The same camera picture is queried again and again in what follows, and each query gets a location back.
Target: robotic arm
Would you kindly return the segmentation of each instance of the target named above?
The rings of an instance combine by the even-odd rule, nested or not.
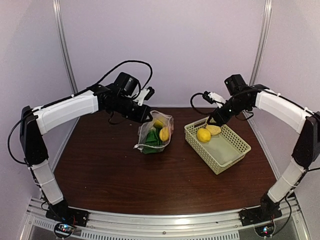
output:
[[[139,91],[132,96],[137,86]],[[94,84],[76,95],[47,105],[23,108],[20,142],[25,155],[24,160],[48,202],[47,218],[86,226],[88,212],[68,206],[49,166],[48,151],[42,135],[72,119],[102,110],[111,114],[118,112],[134,122],[150,122],[153,119],[150,114],[151,108],[143,103],[154,92],[152,87],[141,89],[136,78],[121,72],[115,82],[107,86]]]
[[[231,95],[229,100],[225,101],[213,92],[205,92],[202,95],[209,103],[218,105],[209,116],[209,125],[222,126],[232,116],[258,108],[281,119],[299,134],[289,166],[262,196],[261,206],[244,209],[239,213],[244,226],[268,221],[271,216],[280,217],[280,202],[293,192],[308,172],[310,164],[320,154],[320,112],[302,108],[261,84],[248,86],[239,74],[232,75],[224,83]]]

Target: yellow lemon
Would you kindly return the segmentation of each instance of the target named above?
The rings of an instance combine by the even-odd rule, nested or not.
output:
[[[221,133],[221,127],[219,127],[219,126],[207,125],[205,127],[205,129],[209,130],[211,136],[215,136],[215,135],[218,135],[219,133]]]
[[[164,127],[164,123],[159,119],[156,119],[153,126],[156,127],[157,129],[162,129]]]
[[[198,132],[196,133],[197,138],[200,142],[207,143],[211,139],[211,133],[208,129],[200,128]]]
[[[170,137],[170,130],[169,127],[165,126],[159,132],[159,137],[162,142],[168,141]]]

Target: brown tabletop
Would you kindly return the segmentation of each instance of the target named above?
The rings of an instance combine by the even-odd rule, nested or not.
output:
[[[70,206],[124,214],[209,213],[258,205],[275,183],[246,121],[233,118],[228,126],[252,150],[215,175],[185,141],[184,126],[202,116],[191,108],[157,110],[173,116],[174,134],[163,152],[148,155],[133,149],[138,123],[109,125],[105,112],[81,117],[54,173]]]

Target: plastic basket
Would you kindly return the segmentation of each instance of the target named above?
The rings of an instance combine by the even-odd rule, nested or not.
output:
[[[207,126],[207,120],[208,117],[184,126],[185,140],[218,175],[243,159],[251,146],[227,125],[223,125],[221,133],[212,136],[209,142],[200,142],[197,131]]]

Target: basket bottom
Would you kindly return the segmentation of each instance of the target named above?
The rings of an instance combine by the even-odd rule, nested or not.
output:
[[[209,142],[200,142],[203,148],[216,160],[216,162],[224,167],[241,157],[239,152],[228,140],[221,134],[212,136]]]

